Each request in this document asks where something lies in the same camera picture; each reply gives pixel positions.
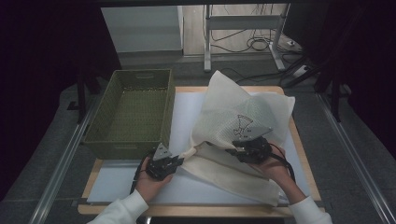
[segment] floor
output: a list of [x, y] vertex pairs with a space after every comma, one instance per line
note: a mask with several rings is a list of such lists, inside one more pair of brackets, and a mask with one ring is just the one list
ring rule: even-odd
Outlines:
[[[202, 7], [198, 8], [196, 7], [194, 12], [197, 17], [202, 14]], [[230, 13], [237, 13], [226, 6], [219, 6], [216, 10], [225, 11], [225, 9]], [[253, 11], [253, 9], [255, 7], [250, 7], [248, 11]], [[192, 36], [202, 36], [202, 33], [198, 34], [199, 32]], [[241, 49], [246, 46], [245, 39], [241, 42], [242, 44], [237, 42], [238, 44], [235, 43], [233, 46], [224, 45], [224, 47]], [[198, 52], [199, 48], [191, 47], [188, 51], [186, 46], [185, 53], [189, 55], [185, 56], [157, 54], [136, 57], [135, 55], [122, 55], [120, 61], [123, 69], [172, 68], [177, 86], [205, 86], [208, 84], [211, 74], [216, 70], [220, 70], [231, 79], [238, 81], [240, 85], [279, 85], [294, 78], [292, 72], [278, 74], [272, 57], [268, 53], [262, 52], [225, 55], [220, 54], [220, 51], [213, 51], [216, 53], [216, 57], [213, 58], [213, 70], [207, 73], [204, 71], [203, 57]], [[285, 57], [285, 65], [291, 66], [299, 58], [299, 55], [288, 55]], [[103, 86], [103, 93], [107, 82], [100, 78], [99, 80]], [[296, 98], [292, 116], [326, 211], [332, 216], [333, 223], [387, 223], [378, 215], [373, 199], [368, 193], [369, 190], [363, 184], [353, 162], [348, 157], [347, 150], [326, 116], [326, 110], [313, 89], [315, 81], [316, 77], [311, 77], [292, 88], [285, 89], [285, 94]], [[97, 96], [87, 93], [87, 97], [91, 99]], [[7, 197], [0, 202], [1, 223], [28, 223], [31, 219], [64, 149], [77, 128], [78, 112], [67, 109], [70, 102], [76, 100], [76, 86], [62, 92], [60, 106], [46, 135]], [[341, 124], [349, 140], [358, 150], [362, 163], [387, 201], [387, 205], [395, 211], [396, 161], [354, 113], [347, 103], [347, 97], [341, 99], [339, 111]], [[55, 191], [53, 203], [49, 205], [50, 210], [44, 218], [45, 223], [86, 223], [94, 218], [94, 216], [83, 216], [77, 210], [78, 200], [84, 190], [94, 160], [95, 157], [88, 148], [82, 145], [78, 146], [62, 185]], [[293, 218], [286, 220], [156, 218], [152, 221], [152, 223], [186, 222], [295, 223]]]
[[[252, 5], [214, 5], [210, 8], [213, 16], [228, 15], [280, 15], [285, 4], [252, 4]], [[186, 56], [204, 53], [205, 45], [205, 6], [184, 6], [184, 49]], [[262, 53], [269, 52], [267, 42], [257, 39], [273, 39], [275, 31], [270, 30], [215, 30], [210, 33], [211, 52], [226, 53]], [[291, 48], [290, 39], [281, 36], [280, 46], [285, 49], [299, 50], [299, 46]]]

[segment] wire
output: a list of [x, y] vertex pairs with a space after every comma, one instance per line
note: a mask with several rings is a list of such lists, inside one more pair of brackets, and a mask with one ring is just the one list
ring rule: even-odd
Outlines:
[[277, 147], [276, 145], [271, 144], [271, 143], [270, 143], [270, 145], [273, 146], [273, 147], [275, 147], [275, 148], [277, 148], [277, 150], [279, 150], [280, 154], [282, 154], [283, 158], [280, 157], [280, 156], [278, 156], [278, 155], [276, 155], [276, 154], [274, 154], [274, 153], [270, 153], [269, 156], [272, 157], [272, 158], [274, 158], [274, 159], [276, 159], [276, 160], [279, 160], [280, 162], [282, 162], [282, 163], [286, 166], [286, 168], [288, 168], [291, 179], [292, 179], [294, 182], [296, 182], [296, 178], [295, 178], [295, 175], [294, 175], [293, 167], [292, 167], [291, 164], [286, 160], [285, 154], [283, 154], [283, 152], [280, 150], [280, 148]]
[[279, 147], [277, 147], [276, 145], [274, 145], [274, 144], [272, 144], [272, 143], [270, 143], [270, 145], [271, 146], [273, 146], [273, 147], [275, 147], [279, 152], [280, 152], [280, 154], [282, 154], [282, 156], [283, 156], [283, 158], [285, 158], [286, 159], [286, 156], [285, 156], [285, 154], [282, 152], [282, 150], [280, 150], [280, 148]]

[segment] white cloth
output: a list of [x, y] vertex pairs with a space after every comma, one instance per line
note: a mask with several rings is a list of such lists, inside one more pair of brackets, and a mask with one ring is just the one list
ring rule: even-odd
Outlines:
[[217, 71], [210, 79], [183, 169], [231, 193], [277, 206], [279, 186], [222, 149], [234, 148], [246, 128], [272, 129], [264, 137], [281, 146], [289, 129], [294, 98], [277, 93], [251, 96]]
[[[136, 190], [127, 198], [111, 203], [89, 224], [135, 223], [137, 218], [148, 208], [148, 205]], [[330, 215], [320, 211], [311, 197], [290, 205], [289, 208], [298, 224], [332, 224]]]

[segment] table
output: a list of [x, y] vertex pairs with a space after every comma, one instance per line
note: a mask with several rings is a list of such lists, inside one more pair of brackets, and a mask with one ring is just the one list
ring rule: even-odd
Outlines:
[[[272, 91], [284, 94], [283, 90], [276, 86], [243, 87], [249, 92]], [[176, 87], [177, 92], [203, 92], [206, 87]], [[305, 178], [311, 192], [311, 197], [316, 202], [321, 202], [315, 179], [312, 175], [308, 160], [304, 153], [293, 119], [290, 119], [290, 132], [297, 150], [301, 165], [303, 166]], [[95, 182], [103, 161], [96, 160], [86, 188], [81, 196], [82, 201], [90, 195], [93, 183]], [[83, 215], [96, 215], [105, 209], [107, 204], [86, 204], [78, 205], [78, 211]], [[291, 217], [288, 207], [271, 207], [269, 205], [164, 205], [154, 204], [143, 214], [146, 217]]]

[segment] black cable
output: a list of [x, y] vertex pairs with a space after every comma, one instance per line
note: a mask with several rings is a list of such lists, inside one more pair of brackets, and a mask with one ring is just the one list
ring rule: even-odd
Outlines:
[[277, 147], [277, 146], [275, 146], [274, 144], [271, 144], [271, 143], [270, 143], [270, 145], [273, 146], [273, 147], [275, 147], [275, 148], [277, 148], [277, 149], [279, 150], [280, 154], [282, 154], [283, 158], [280, 157], [280, 156], [278, 156], [278, 155], [276, 155], [276, 154], [274, 154], [274, 153], [270, 153], [269, 156], [272, 157], [272, 158], [274, 158], [274, 159], [276, 159], [276, 160], [278, 160], [278, 161], [280, 161], [280, 162], [282, 162], [282, 163], [286, 166], [286, 168], [288, 168], [291, 179], [292, 179], [294, 182], [296, 182], [296, 178], [295, 178], [295, 175], [294, 175], [293, 167], [292, 167], [291, 164], [286, 160], [285, 154], [282, 153], [282, 151], [280, 150], [279, 147]]
[[142, 165], [143, 162], [145, 161], [146, 157], [143, 158], [143, 160], [140, 162], [140, 164], [137, 166], [136, 171], [134, 172], [134, 180], [132, 181], [132, 186], [131, 186], [131, 191], [130, 194], [134, 192], [134, 189], [136, 188], [137, 185], [137, 180], [139, 179], [140, 172], [142, 170]]
[[270, 146], [275, 147], [275, 148], [280, 152], [280, 154], [282, 154], [283, 158], [286, 158], [285, 154], [282, 152], [282, 150], [280, 150], [279, 147], [277, 147], [276, 145], [274, 145], [274, 144], [272, 144], [272, 143], [269, 143], [269, 144], [270, 144]]
[[[251, 77], [245, 77], [245, 76], [242, 76], [242, 75], [241, 75], [241, 77], [244, 77], [244, 78], [241, 78], [241, 79], [235, 81], [235, 83], [238, 84], [238, 83], [240, 83], [241, 81], [244, 81], [244, 80], [251, 80], [251, 81], [255, 81], [255, 82], [261, 82], [261, 81], [268, 80], [268, 79], [278, 78], [279, 75], [280, 75], [280, 79], [279, 79], [279, 82], [278, 82], [278, 86], [281, 87], [282, 80], [283, 80], [283, 78], [287, 75], [287, 73], [290, 72], [290, 71], [293, 71], [293, 70], [296, 68], [296, 66], [303, 64], [303, 62], [305, 61], [305, 59], [306, 59], [306, 56], [300, 58], [300, 59], [297, 60], [296, 62], [292, 63], [292, 64], [288, 67], [288, 69], [286, 69], [286, 70], [283, 71], [283, 72], [277, 72], [277, 73], [273, 73], [273, 74], [256, 75], [256, 76], [251, 76]], [[276, 77], [268, 77], [268, 78], [264, 78], [264, 79], [261, 79], [261, 80], [253, 80], [253, 78], [256, 78], [256, 77], [264, 77], [264, 76], [266, 76], [266, 77], [267, 77], [267, 76], [276, 76]]]

